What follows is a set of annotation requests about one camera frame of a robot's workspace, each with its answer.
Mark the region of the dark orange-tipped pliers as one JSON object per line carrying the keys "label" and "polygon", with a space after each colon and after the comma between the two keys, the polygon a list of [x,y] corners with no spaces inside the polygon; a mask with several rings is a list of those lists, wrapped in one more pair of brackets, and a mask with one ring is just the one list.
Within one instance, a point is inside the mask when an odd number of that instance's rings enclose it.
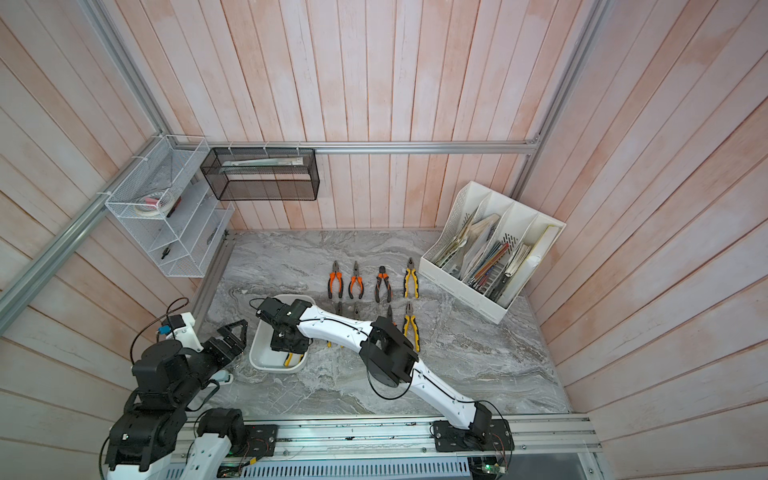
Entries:
{"label": "dark orange-tipped pliers", "polygon": [[374,290],[374,298],[377,303],[381,303],[382,301],[386,301],[387,303],[390,303],[392,299],[392,290],[391,290],[391,285],[389,281],[389,275],[384,265],[381,265],[378,268],[378,274],[376,277],[376,284],[375,284],[375,290]]}

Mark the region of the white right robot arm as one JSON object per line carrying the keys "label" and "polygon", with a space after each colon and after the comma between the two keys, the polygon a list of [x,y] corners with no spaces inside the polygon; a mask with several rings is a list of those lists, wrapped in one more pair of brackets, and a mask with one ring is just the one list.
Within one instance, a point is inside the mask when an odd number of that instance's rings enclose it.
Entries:
{"label": "white right robot arm", "polygon": [[437,451],[514,451],[509,422],[500,411],[487,400],[460,394],[440,379],[391,320],[355,320],[308,301],[286,304],[276,297],[263,300],[255,313],[272,327],[270,346],[275,351],[305,353],[313,340],[327,340],[357,353],[370,381],[391,388],[404,384],[405,393],[415,394],[443,415],[431,423]]}

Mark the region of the yellow black combination pliers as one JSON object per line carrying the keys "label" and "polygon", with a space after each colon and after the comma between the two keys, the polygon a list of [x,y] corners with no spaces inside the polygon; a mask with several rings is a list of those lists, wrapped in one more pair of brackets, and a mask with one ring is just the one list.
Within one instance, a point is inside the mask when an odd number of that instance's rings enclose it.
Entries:
{"label": "yellow black combination pliers", "polygon": [[419,278],[413,258],[410,258],[406,265],[406,273],[403,279],[403,297],[419,297]]}

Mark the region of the white plastic storage box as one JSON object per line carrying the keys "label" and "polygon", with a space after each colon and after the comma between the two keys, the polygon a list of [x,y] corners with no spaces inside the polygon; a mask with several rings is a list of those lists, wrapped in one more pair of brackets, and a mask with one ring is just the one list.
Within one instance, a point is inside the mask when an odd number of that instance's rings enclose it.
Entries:
{"label": "white plastic storage box", "polygon": [[[254,298],[249,302],[249,305],[256,311],[263,301],[262,298]],[[294,368],[285,368],[283,363],[288,353],[274,351],[270,348],[273,328],[259,317],[258,319],[259,324],[249,353],[251,365],[257,370],[269,373],[291,374],[301,370],[304,366],[307,352],[303,354],[304,358],[300,365]]]}

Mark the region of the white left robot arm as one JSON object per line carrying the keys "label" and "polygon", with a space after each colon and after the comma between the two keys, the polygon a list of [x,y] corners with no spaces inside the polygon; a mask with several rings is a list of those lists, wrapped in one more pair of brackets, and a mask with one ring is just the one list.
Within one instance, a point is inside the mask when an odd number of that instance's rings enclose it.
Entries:
{"label": "white left robot arm", "polygon": [[194,440],[181,472],[184,479],[241,476],[246,467],[275,453],[277,426],[245,423],[239,409],[194,406],[208,402],[224,382],[226,368],[245,350],[248,323],[220,327],[200,341],[189,313],[153,321],[156,341],[132,362],[137,387],[99,453],[103,479],[164,479],[190,414],[197,414]]}

